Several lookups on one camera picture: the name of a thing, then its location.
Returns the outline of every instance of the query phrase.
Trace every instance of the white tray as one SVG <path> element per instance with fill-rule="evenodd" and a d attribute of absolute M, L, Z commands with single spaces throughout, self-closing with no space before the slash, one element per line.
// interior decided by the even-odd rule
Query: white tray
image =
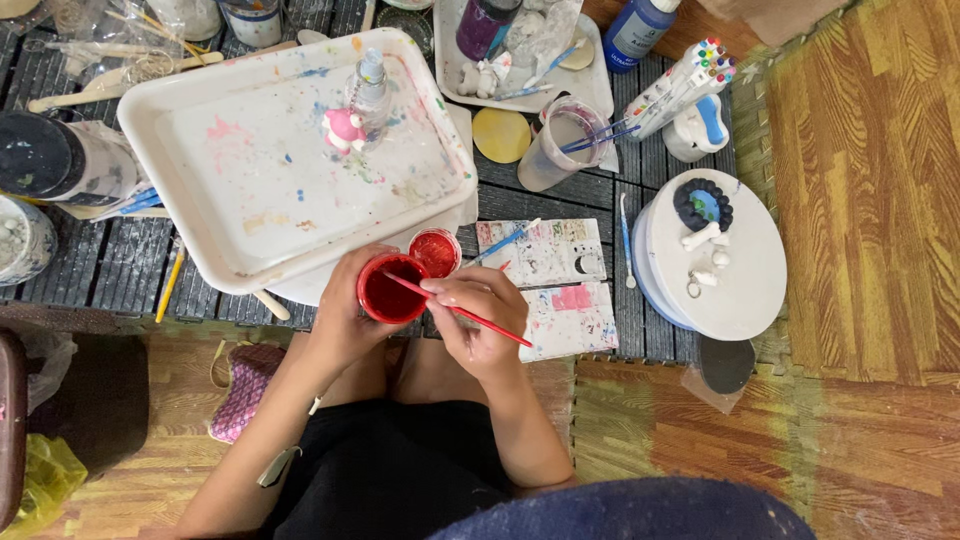
<path fill-rule="evenodd" d="M 345 158 L 325 108 L 369 47 L 384 53 L 391 127 Z M 476 169 L 420 50 L 376 29 L 134 87 L 117 111 L 204 279 L 230 294 L 288 280 L 455 208 Z"/>
<path fill-rule="evenodd" d="M 464 12 L 467 0 L 446 0 L 437 2 L 433 7 L 434 28 L 434 62 L 437 65 L 437 86 L 440 91 L 451 100 L 479 107 L 495 107 L 497 109 L 518 110 L 520 112 L 540 112 L 550 103 L 557 94 L 566 90 L 593 106 L 605 118 L 613 116 L 613 94 L 610 89 L 610 78 L 607 75 L 607 63 L 603 58 L 603 43 L 600 30 L 590 17 L 580 13 L 577 26 L 593 42 L 593 63 L 580 71 L 569 71 L 556 67 L 540 80 L 539 85 L 552 83 L 554 87 L 544 92 L 529 96 L 517 97 L 504 101 L 480 99 L 477 97 L 462 96 L 456 92 L 456 87 L 463 81 L 460 68 L 469 61 L 457 46 L 457 27 L 460 26 L 460 17 Z M 503 86 L 496 93 L 503 94 L 523 87 L 533 69 L 530 67 L 510 68 L 510 74 Z"/>

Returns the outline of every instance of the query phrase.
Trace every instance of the paint palette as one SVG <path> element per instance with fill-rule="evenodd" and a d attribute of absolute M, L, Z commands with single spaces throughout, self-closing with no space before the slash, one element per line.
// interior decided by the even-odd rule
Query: paint palette
<path fill-rule="evenodd" d="M 615 349 L 619 346 L 610 286 L 589 282 L 570 287 L 520 291 L 530 312 L 523 335 L 534 347 L 520 347 L 520 360 Z"/>
<path fill-rule="evenodd" d="M 383 52 L 383 141 L 342 157 L 324 112 L 368 48 Z M 476 169 L 416 43 L 376 29 L 138 85 L 124 133 L 214 287 L 244 294 L 458 207 Z"/>
<path fill-rule="evenodd" d="M 477 243 L 483 252 L 527 221 L 478 221 Z M 551 219 L 501 248 L 481 263 L 499 268 L 518 287 L 575 282 L 601 282 L 607 278 L 596 219 Z"/>

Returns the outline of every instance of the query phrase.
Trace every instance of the pink figurine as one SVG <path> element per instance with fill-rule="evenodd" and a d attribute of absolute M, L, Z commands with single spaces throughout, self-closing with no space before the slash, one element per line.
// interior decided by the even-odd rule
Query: pink figurine
<path fill-rule="evenodd" d="M 363 131 L 363 118 L 351 114 L 349 109 L 330 109 L 324 113 L 324 127 L 328 129 L 324 140 L 345 156 L 350 149 L 360 151 L 367 141 Z"/>

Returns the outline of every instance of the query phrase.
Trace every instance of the purple paint jar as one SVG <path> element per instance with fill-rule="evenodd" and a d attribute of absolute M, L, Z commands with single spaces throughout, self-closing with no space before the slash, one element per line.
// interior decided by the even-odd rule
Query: purple paint jar
<path fill-rule="evenodd" d="M 521 0 L 469 0 L 457 28 L 457 46 L 473 61 L 481 61 L 507 35 Z"/>

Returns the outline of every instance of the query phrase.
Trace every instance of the left hand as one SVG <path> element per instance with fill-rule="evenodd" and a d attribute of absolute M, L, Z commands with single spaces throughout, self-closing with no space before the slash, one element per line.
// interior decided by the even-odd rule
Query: left hand
<path fill-rule="evenodd" d="M 346 367 L 388 335 L 406 326 L 388 325 L 358 314 L 357 278 L 360 271 L 370 259 L 399 251 L 394 246 L 370 244 L 340 259 L 320 297 L 308 351 L 319 351 L 326 356 L 324 360 Z"/>

